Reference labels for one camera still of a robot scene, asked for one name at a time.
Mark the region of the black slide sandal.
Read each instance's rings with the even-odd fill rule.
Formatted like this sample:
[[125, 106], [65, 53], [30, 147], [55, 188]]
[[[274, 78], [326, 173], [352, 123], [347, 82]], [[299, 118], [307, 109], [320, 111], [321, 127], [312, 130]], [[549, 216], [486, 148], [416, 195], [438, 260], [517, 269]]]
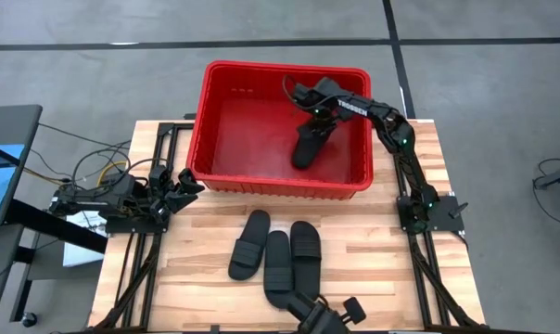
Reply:
[[290, 229], [290, 249], [296, 292], [316, 300], [321, 286], [321, 239], [316, 228], [305, 221]]
[[331, 134], [324, 132], [322, 135], [314, 135], [311, 132], [311, 119], [298, 127], [298, 141], [292, 153], [292, 165], [300, 170], [309, 168]]
[[270, 226], [271, 218], [268, 212], [255, 210], [249, 215], [244, 229], [233, 247], [228, 266], [230, 278], [244, 281], [257, 273]]
[[294, 289], [292, 260], [288, 235], [271, 232], [266, 241], [263, 290], [267, 301], [275, 308], [287, 308]]

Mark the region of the white box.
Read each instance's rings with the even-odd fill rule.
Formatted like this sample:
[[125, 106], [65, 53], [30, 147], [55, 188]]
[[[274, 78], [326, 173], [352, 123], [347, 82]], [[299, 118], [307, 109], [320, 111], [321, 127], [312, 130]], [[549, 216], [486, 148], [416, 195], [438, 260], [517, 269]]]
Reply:
[[66, 243], [64, 245], [62, 265], [64, 267], [74, 267], [82, 264], [102, 261], [103, 258], [103, 253]]

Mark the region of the grey desk top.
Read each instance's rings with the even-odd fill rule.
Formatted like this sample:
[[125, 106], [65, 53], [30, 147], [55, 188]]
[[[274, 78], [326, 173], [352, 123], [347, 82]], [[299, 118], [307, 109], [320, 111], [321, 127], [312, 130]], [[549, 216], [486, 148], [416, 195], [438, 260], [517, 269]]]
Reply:
[[23, 167], [29, 156], [43, 108], [39, 105], [0, 107], [0, 144], [26, 145]]

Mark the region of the white paper sheet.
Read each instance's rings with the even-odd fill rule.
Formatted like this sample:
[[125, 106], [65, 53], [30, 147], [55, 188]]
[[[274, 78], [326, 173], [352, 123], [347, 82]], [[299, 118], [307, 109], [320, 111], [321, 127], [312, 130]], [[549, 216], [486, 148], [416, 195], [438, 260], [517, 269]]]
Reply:
[[106, 231], [107, 220], [101, 217], [98, 212], [83, 211], [77, 214], [76, 221], [82, 226], [96, 233]]

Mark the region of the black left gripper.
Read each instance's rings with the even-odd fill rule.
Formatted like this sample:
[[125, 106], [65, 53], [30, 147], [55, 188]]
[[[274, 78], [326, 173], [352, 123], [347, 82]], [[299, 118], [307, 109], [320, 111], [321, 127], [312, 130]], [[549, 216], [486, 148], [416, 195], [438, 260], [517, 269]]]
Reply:
[[179, 172], [178, 180], [184, 193], [174, 192], [178, 186], [166, 166], [157, 165], [148, 175], [149, 211], [157, 224], [167, 224], [172, 213], [178, 213], [197, 200], [197, 194], [205, 189], [189, 168]]

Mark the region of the red plastic bin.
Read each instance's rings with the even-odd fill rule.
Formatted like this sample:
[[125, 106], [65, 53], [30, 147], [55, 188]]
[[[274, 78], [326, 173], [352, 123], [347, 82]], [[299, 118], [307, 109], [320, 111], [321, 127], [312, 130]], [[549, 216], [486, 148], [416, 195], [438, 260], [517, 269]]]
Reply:
[[369, 74], [357, 68], [215, 60], [204, 72], [186, 165], [211, 190], [350, 199], [374, 178], [372, 125], [356, 117], [330, 135], [311, 167], [291, 157], [309, 114], [283, 89], [285, 76], [312, 86], [329, 77], [362, 96]]

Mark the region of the black desk beam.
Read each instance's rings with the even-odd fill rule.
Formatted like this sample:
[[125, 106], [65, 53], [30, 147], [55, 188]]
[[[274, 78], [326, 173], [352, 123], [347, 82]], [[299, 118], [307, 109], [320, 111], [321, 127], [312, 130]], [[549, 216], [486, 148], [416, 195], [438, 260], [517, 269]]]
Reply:
[[17, 199], [11, 200], [5, 216], [8, 225], [26, 228], [90, 251], [104, 253], [108, 239]]

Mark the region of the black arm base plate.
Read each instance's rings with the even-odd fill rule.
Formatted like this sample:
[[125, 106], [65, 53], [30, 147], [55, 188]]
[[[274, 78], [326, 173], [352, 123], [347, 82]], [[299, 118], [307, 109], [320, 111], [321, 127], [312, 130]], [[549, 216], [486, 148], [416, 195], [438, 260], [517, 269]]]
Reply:
[[105, 228], [108, 234], [159, 234], [168, 230], [169, 221], [151, 216], [113, 217], [107, 220]]
[[418, 235], [426, 231], [459, 232], [465, 229], [462, 211], [468, 203], [459, 204], [455, 196], [442, 196], [428, 211], [428, 220], [421, 220], [413, 213], [409, 197], [396, 200], [401, 229], [409, 235]]

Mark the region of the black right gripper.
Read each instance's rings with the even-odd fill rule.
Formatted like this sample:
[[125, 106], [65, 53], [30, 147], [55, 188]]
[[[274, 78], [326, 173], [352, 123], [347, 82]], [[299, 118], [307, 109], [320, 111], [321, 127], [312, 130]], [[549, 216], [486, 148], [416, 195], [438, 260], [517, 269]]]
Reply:
[[339, 124], [336, 115], [340, 87], [330, 77], [322, 77], [314, 85], [306, 85], [291, 79], [291, 102], [300, 111], [309, 115], [305, 122], [314, 135], [331, 134]]

